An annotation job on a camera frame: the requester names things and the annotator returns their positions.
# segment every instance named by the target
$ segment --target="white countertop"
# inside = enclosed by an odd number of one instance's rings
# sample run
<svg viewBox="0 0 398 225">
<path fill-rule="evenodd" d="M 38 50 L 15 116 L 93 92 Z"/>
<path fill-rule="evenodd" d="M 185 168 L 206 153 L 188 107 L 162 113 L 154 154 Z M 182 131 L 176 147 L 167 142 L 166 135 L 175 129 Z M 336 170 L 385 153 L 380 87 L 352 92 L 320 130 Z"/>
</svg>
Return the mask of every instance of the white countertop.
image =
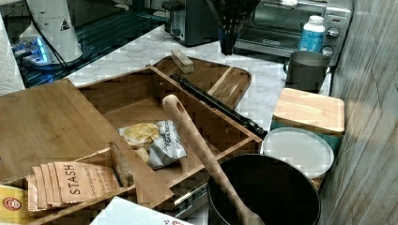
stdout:
<svg viewBox="0 0 398 225">
<path fill-rule="evenodd" d="M 286 78 L 282 63 L 236 54 L 225 56 L 221 52 L 218 41 L 187 48 L 165 33 L 163 26 L 103 56 L 69 75 L 68 78 L 77 86 L 111 78 L 121 73 L 144 68 L 147 64 L 153 65 L 163 57 L 170 55 L 173 49 L 180 49 L 191 57 L 249 71 L 252 74 L 252 83 L 237 105 L 236 111 L 251 118 L 260 127 L 269 130 L 272 112 L 284 88 Z M 328 94 L 329 81 L 330 74 L 325 79 L 320 94 Z M 207 224 L 207 208 L 208 205 L 205 205 L 188 221 L 198 225 Z"/>
</svg>

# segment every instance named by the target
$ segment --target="white plate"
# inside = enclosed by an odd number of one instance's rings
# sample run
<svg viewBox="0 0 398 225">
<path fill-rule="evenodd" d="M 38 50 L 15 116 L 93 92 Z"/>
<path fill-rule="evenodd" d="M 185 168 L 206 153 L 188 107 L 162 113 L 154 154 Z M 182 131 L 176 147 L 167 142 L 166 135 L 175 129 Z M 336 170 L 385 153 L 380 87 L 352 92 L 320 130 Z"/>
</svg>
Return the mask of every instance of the white plate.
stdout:
<svg viewBox="0 0 398 225">
<path fill-rule="evenodd" d="M 334 160 L 330 146 L 316 134 L 300 128 L 277 128 L 263 140 L 262 152 L 288 162 L 310 179 L 324 174 Z"/>
</svg>

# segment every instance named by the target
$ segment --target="mug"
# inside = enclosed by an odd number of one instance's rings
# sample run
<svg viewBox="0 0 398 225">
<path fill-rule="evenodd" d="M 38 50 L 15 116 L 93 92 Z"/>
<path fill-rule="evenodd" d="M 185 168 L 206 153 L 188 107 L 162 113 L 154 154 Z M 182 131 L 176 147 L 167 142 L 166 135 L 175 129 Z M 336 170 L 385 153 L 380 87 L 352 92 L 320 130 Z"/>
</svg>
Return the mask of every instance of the mug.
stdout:
<svg viewBox="0 0 398 225">
<path fill-rule="evenodd" d="M 330 58 L 324 54 L 296 51 L 290 55 L 286 87 L 318 93 L 326 77 Z"/>
</svg>

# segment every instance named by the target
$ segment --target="water bottle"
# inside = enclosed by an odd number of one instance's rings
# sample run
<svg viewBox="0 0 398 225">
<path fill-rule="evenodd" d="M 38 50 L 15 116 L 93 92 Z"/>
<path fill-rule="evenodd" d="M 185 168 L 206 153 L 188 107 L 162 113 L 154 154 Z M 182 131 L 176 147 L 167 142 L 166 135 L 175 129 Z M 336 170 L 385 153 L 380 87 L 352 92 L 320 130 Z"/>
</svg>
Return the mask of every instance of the water bottle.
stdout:
<svg viewBox="0 0 398 225">
<path fill-rule="evenodd" d="M 325 32 L 324 19 L 320 16 L 311 16 L 305 23 L 298 45 L 300 51 L 320 53 Z"/>
</svg>

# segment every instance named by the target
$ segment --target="bottle label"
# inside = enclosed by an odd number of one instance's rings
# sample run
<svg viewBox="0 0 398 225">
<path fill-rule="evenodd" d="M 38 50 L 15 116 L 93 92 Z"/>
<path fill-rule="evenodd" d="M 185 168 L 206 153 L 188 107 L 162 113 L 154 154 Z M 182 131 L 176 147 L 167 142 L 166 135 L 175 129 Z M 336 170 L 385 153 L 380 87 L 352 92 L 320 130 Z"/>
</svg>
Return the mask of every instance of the bottle label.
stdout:
<svg viewBox="0 0 398 225">
<path fill-rule="evenodd" d="M 301 35 L 301 40 L 298 45 L 300 51 L 321 52 L 323 32 L 314 32 L 304 30 Z"/>
</svg>

